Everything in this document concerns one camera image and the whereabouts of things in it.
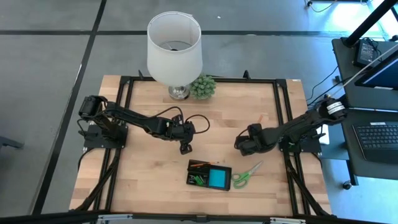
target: small object on table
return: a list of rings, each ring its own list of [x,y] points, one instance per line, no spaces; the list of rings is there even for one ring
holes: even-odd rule
[[[201,74],[195,81],[190,84],[192,96],[197,100],[205,100],[214,94],[216,82],[213,77]]]
[[[208,187],[218,190],[230,190],[230,167],[215,166],[218,162],[203,162],[189,160],[187,184],[199,187]]]
[[[251,175],[262,165],[264,161],[257,163],[251,170],[242,174],[232,174],[235,189],[242,189],[248,184]]]
[[[205,162],[202,164],[194,164],[194,165],[191,165],[190,167],[200,167],[200,166],[207,165],[207,164],[212,165],[212,164],[217,164],[217,163],[219,163],[219,162]]]
[[[262,120],[262,115],[260,115],[259,120],[257,121],[257,123],[261,123]]]

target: blue sticky note pad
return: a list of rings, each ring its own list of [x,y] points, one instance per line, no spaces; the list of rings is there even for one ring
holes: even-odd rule
[[[225,170],[210,169],[209,186],[225,188]]]

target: scissor handle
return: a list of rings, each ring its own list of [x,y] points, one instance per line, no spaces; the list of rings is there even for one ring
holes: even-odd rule
[[[243,178],[243,174],[232,174],[231,179],[233,181],[239,181]]]
[[[247,179],[239,180],[239,181],[234,182],[234,188],[235,189],[242,189],[247,184],[248,184],[248,180]]]

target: silver lamp base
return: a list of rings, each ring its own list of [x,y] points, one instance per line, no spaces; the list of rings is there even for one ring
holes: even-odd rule
[[[189,96],[189,85],[169,87],[169,95],[173,100],[185,100]]]

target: scissor blade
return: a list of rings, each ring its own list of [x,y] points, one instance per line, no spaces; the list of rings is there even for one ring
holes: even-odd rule
[[[256,170],[258,170],[258,168],[260,168],[260,166],[262,165],[263,162],[264,162],[264,161],[261,161],[261,162],[257,163],[257,164],[249,171],[249,173],[250,173],[250,174],[253,174]]]

